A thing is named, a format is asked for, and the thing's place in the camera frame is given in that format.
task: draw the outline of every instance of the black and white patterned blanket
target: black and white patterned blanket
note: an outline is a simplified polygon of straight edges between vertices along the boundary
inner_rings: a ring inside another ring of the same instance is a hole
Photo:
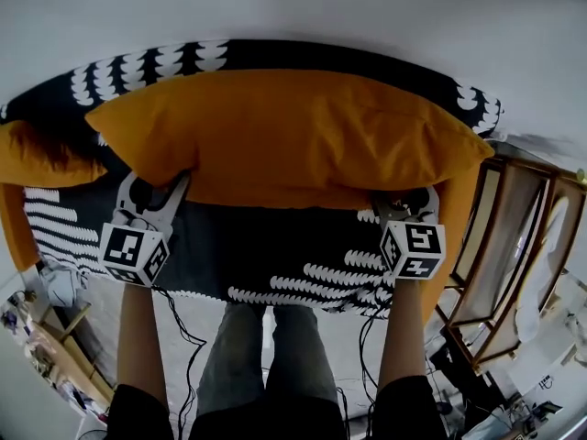
[[[117,189],[108,176],[59,190],[25,188],[25,212],[43,258],[108,277],[98,263],[99,239]],[[186,202],[173,222],[172,255],[157,283],[185,296],[371,314],[393,293],[379,253],[378,221],[372,210]]]
[[[83,117],[105,101],[173,76],[216,70],[294,69],[359,75],[417,94],[486,138],[501,102],[463,82],[393,57],[314,42],[233,39],[142,50],[79,67],[0,103],[0,124],[27,120],[54,128],[87,126]]]

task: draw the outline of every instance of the bed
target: bed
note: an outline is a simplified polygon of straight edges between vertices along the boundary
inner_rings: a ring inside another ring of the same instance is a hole
[[[477,88],[391,57],[308,42],[229,40],[190,42],[91,63],[21,94],[0,109],[0,119],[25,120],[57,137],[74,131],[95,141],[84,117],[122,94],[198,72],[260,69],[358,75],[426,100],[481,137],[491,135],[503,112],[499,100]],[[106,276],[97,263],[97,240],[102,223],[111,219],[127,169],[102,139],[97,142],[108,173],[96,181],[67,188],[0,187],[6,241],[20,270],[51,259],[81,273]],[[447,259],[433,280],[422,283],[425,319],[460,248],[478,167],[435,184],[438,220],[447,228]],[[172,257],[159,281],[185,296],[374,314],[393,294],[379,255],[377,220],[369,208],[227,207],[187,201],[174,222]]]

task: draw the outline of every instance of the gray fabric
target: gray fabric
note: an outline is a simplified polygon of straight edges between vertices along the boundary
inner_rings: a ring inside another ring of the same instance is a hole
[[[268,396],[308,396],[338,402],[316,316],[303,306],[274,308],[275,355],[263,385],[260,307],[228,303],[200,380],[197,415]]]

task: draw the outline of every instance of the fiducial marker cube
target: fiducial marker cube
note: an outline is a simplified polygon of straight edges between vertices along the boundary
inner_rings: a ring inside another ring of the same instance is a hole
[[[159,231],[113,224],[102,228],[99,261],[116,281],[151,287],[168,257]]]
[[[396,279],[432,279],[447,255],[444,226],[390,220],[380,248]]]

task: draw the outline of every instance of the forearm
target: forearm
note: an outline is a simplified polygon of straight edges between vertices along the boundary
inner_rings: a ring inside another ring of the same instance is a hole
[[[167,408],[165,375],[150,289],[127,285],[118,338],[118,383],[145,391]]]
[[[383,347],[379,391],[394,380],[426,375],[420,282],[398,280]]]

